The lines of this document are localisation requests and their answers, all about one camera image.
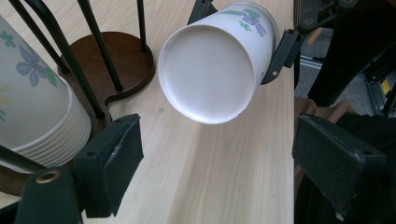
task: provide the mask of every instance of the purple flower print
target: purple flower print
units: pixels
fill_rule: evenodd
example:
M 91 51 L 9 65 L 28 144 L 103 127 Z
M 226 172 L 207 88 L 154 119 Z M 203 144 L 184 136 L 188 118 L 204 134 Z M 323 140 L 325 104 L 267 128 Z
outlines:
M 23 76 L 29 76 L 30 84 L 36 87 L 38 84 L 38 78 L 45 78 L 45 69 L 39 65 L 40 59 L 38 55 L 33 51 L 28 51 L 20 45 L 21 56 L 25 60 L 24 63 L 17 63 L 17 71 Z
M 244 9 L 245 12 L 239 12 L 239 11 L 223 11 L 220 12 L 221 14 L 229 14 L 229 15 L 235 15 L 235 16 L 243 16 L 242 21 L 245 23 L 241 22 L 241 26 L 245 28 L 247 31 L 251 31 L 249 28 L 249 25 L 255 26 L 257 32 L 261 37 L 264 37 L 264 35 L 267 35 L 267 32 L 265 31 L 265 28 L 260 24 L 259 18 L 261 17 L 259 13 L 250 10 L 250 9 Z
M 260 15 L 257 12 L 249 9 L 245 9 L 245 11 L 248 13 L 248 15 L 244 13 L 245 15 L 242 21 L 245 21 L 252 26 L 256 26 L 257 32 L 259 32 L 260 36 L 264 36 L 264 34 L 267 34 L 264 27 L 262 27 L 262 25 L 260 24 Z

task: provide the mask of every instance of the floral pattern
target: floral pattern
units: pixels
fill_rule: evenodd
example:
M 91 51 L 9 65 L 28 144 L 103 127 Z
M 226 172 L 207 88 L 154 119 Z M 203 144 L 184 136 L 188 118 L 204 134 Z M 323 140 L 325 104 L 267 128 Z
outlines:
M 244 12 L 230 10 L 230 11 L 223 11 L 220 13 L 235 15 L 235 16 L 243 16 L 242 21 L 240 21 L 239 23 L 246 31 L 251 32 L 250 26 L 253 26 L 256 28 L 257 32 L 261 37 L 267 35 L 265 28 L 260 24 L 259 21 L 259 18 L 261 17 L 260 14 L 251 9 L 244 9 Z
M 6 46 L 7 47 L 12 47 L 12 48 L 15 48 L 16 46 L 15 46 L 15 43 L 14 43 L 14 37 L 12 36 L 12 35 L 9 35 L 9 34 L 7 34 L 7 32 L 6 31 L 3 31 L 3 33 L 2 34 L 0 34 L 0 37 L 2 38 L 2 39 L 4 39 L 4 40 L 6 40 Z
M 46 78 L 49 83 L 57 87 L 55 76 L 53 72 L 47 67 L 41 66 L 38 55 L 27 46 L 28 49 L 20 45 L 21 56 L 25 60 L 23 63 L 17 63 L 16 69 L 22 76 L 28 76 L 32 87 L 38 85 L 40 78 Z

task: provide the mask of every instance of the stack of paper cups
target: stack of paper cups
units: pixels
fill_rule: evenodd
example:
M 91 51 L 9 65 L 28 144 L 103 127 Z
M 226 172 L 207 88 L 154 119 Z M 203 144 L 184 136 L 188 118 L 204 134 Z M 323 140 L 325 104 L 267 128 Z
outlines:
M 2 17 L 0 37 L 0 145 L 44 166 L 65 164 L 88 141 L 87 112 Z

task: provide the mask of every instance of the metal rod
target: metal rod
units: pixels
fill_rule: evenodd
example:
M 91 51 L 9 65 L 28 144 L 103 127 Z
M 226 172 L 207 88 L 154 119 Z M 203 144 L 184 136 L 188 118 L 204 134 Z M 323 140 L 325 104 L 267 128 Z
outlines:
M 145 24 L 145 8 L 143 0 L 136 0 L 137 3 L 137 15 L 139 18 L 139 32 L 140 32 L 140 44 L 141 51 L 148 51 L 148 45 L 146 40 L 146 24 Z
M 59 57 L 58 53 L 55 51 L 55 49 L 52 47 L 48 39 L 43 35 L 41 32 L 40 28 L 38 28 L 37 24 L 33 20 L 33 18 L 29 15 L 27 10 L 23 7 L 23 4 L 21 3 L 20 0 L 9 0 L 9 3 L 15 8 L 15 10 L 20 14 L 24 22 L 27 24 L 27 26 L 30 28 L 30 30 L 35 34 L 37 37 L 38 41 L 43 45 L 44 49 L 49 53 L 49 56 L 52 58 L 53 61 L 58 65 L 58 67 L 61 69 L 63 74 L 68 74 L 70 73 L 70 69 L 64 64 L 64 62 L 61 60 L 61 57 Z
M 110 74 L 114 87 L 117 91 L 121 91 L 122 85 L 120 84 L 120 80 L 119 77 L 117 76 L 116 68 L 114 67 L 114 63 L 111 60 L 110 54 L 108 53 L 108 50 L 105 46 L 105 41 L 103 40 L 102 34 L 99 30 L 99 26 L 93 15 L 90 2 L 89 0 L 78 0 L 78 4 L 85 17 L 85 20 L 88 23 L 88 26 L 91 29 L 93 39 L 95 40 L 96 45 L 98 46 L 100 53 L 102 54 L 103 60 L 105 61 L 107 71 Z
M 25 2 L 35 11 L 38 17 L 43 21 L 44 25 L 49 30 L 49 33 L 52 35 L 56 45 L 59 50 L 63 54 L 67 63 L 72 70 L 72 73 L 75 75 L 79 86 L 82 88 L 85 96 L 88 99 L 96 117 L 98 119 L 102 119 L 105 117 L 105 113 L 102 111 L 99 103 L 91 89 L 90 84 L 85 78 L 84 73 L 82 72 L 81 67 L 79 66 L 78 60 L 71 50 L 69 44 L 67 43 L 66 37 L 64 37 L 64 33 L 62 32 L 61 27 L 56 21 L 55 17 L 52 15 L 47 6 L 43 3 L 42 0 L 25 0 Z
M 13 166 L 17 166 L 22 170 L 29 171 L 32 173 L 46 169 L 45 166 L 35 161 L 29 160 L 28 158 L 23 157 L 22 155 L 1 145 L 0 145 L 0 160 L 5 161 L 6 163 L 11 164 Z

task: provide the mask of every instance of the wooden base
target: wooden base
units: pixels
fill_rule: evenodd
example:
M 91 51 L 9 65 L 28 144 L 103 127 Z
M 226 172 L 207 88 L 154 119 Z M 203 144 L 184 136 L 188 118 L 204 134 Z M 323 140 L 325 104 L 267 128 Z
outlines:
M 148 48 L 147 52 L 141 52 L 139 38 L 117 32 L 105 32 L 102 33 L 102 36 L 123 86 L 122 91 L 115 90 L 99 48 L 97 48 L 91 35 L 82 37 L 73 43 L 71 48 L 76 54 L 99 105 L 106 114 L 104 119 L 96 118 L 73 74 L 62 74 L 58 69 L 60 76 L 70 84 L 90 115 L 92 121 L 91 138 L 95 137 L 112 120 L 107 105 L 141 90 L 152 80 L 155 74 L 151 50 Z M 0 166 L 0 191 L 11 195 L 21 195 L 23 184 L 29 176 Z

